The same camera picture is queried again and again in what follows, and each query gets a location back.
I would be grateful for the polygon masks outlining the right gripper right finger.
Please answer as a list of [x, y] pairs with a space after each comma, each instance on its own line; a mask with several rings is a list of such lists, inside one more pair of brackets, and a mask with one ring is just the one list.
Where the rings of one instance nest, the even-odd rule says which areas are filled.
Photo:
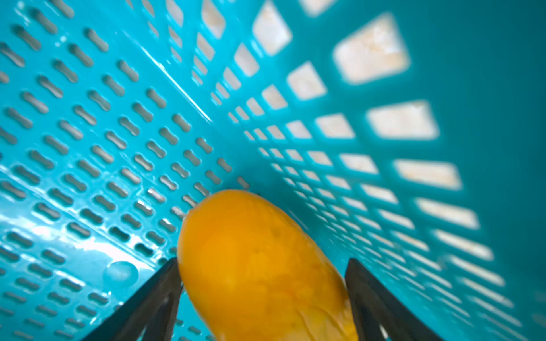
[[351, 258], [345, 272], [348, 296], [359, 340], [440, 340], [406, 308], [357, 259]]

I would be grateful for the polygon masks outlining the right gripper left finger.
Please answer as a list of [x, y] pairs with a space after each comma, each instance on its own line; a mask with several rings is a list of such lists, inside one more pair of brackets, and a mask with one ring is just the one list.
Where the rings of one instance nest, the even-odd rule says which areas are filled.
[[170, 340], [182, 292], [183, 282], [179, 266], [173, 258], [83, 339]]

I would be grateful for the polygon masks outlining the yellow mango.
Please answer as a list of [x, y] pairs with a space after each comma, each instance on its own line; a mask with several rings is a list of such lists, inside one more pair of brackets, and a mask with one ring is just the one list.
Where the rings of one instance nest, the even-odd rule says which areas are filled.
[[344, 280], [287, 213], [222, 190], [183, 220], [177, 261], [216, 340], [357, 340]]

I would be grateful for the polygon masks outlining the teal plastic basket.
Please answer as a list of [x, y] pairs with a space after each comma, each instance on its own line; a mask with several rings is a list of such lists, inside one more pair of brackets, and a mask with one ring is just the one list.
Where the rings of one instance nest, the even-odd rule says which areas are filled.
[[1, 3], [1, 339], [82, 340], [225, 189], [445, 340], [544, 340], [544, 1]]

